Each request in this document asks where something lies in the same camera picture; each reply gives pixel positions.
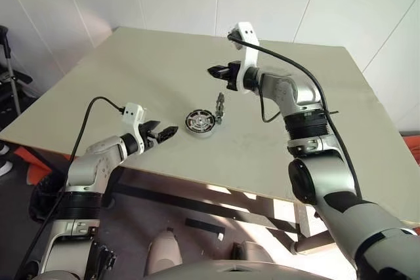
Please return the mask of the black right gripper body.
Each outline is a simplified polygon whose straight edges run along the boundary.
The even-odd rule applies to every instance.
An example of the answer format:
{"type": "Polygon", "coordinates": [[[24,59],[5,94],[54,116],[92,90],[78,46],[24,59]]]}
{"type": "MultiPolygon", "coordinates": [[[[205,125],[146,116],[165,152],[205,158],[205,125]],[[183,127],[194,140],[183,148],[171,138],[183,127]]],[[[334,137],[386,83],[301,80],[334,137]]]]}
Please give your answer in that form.
{"type": "Polygon", "coordinates": [[[239,60],[228,63],[228,79],[226,88],[229,90],[238,91],[238,74],[240,71],[241,62],[239,60]]]}

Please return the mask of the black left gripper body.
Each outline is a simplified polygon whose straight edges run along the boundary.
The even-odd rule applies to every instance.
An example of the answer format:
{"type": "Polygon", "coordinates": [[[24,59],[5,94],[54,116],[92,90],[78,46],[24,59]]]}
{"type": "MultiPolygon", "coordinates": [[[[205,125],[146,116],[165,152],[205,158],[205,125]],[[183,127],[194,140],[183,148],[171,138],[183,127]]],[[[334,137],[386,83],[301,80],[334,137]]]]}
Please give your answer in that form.
{"type": "Polygon", "coordinates": [[[143,130],[140,126],[140,135],[144,142],[144,149],[152,149],[158,143],[158,134],[154,130],[143,130]]]}

